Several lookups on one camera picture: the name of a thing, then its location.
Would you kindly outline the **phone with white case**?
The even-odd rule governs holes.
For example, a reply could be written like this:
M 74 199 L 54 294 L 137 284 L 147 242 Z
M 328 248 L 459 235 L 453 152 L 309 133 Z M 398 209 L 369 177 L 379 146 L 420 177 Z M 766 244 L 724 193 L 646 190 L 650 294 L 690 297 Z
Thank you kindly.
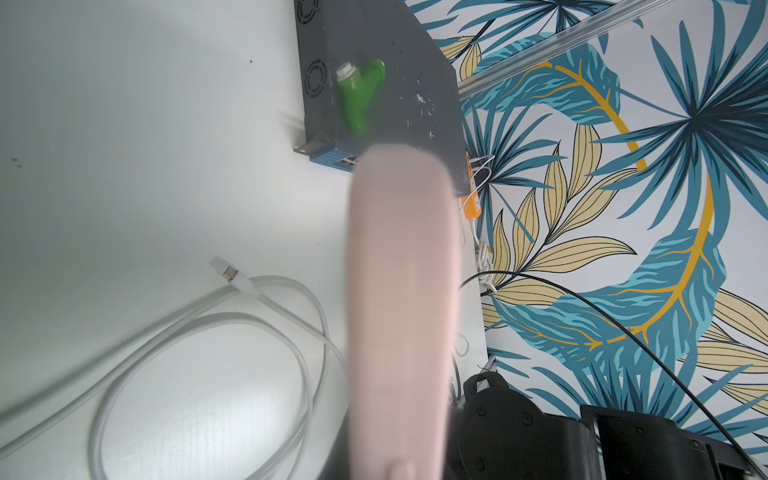
M 452 180 L 428 153 L 378 144 L 349 201 L 350 474 L 439 479 L 461 272 Z

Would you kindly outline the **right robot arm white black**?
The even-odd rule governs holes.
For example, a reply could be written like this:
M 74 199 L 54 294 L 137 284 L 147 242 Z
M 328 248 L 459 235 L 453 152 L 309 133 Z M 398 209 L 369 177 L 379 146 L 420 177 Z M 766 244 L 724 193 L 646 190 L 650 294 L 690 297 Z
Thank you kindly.
M 586 406 L 547 414 L 497 372 L 464 384 L 451 411 L 447 479 L 748 479 L 755 471 L 727 443 L 658 416 Z

